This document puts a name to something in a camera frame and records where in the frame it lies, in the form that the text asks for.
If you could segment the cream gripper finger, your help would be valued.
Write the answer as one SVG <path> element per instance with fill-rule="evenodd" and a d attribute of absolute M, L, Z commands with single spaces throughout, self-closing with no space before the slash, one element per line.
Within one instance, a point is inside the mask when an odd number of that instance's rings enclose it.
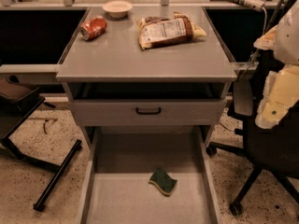
<path fill-rule="evenodd" d="M 253 47 L 261 50 L 269 50 L 269 49 L 273 50 L 276 31 L 277 31 L 277 26 L 275 25 L 264 35 L 257 38 L 256 41 L 253 43 Z"/>
<path fill-rule="evenodd" d="M 286 64 L 279 72 L 270 71 L 263 88 L 255 124 L 272 129 L 299 101 L 299 66 Z"/>

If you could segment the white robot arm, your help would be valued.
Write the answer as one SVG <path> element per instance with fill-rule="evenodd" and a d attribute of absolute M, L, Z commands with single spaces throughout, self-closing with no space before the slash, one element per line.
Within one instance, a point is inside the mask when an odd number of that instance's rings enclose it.
<path fill-rule="evenodd" d="M 258 127 L 272 129 L 299 101 L 299 0 L 254 47 L 271 49 L 275 59 L 284 63 L 280 71 L 269 72 L 255 118 Z"/>

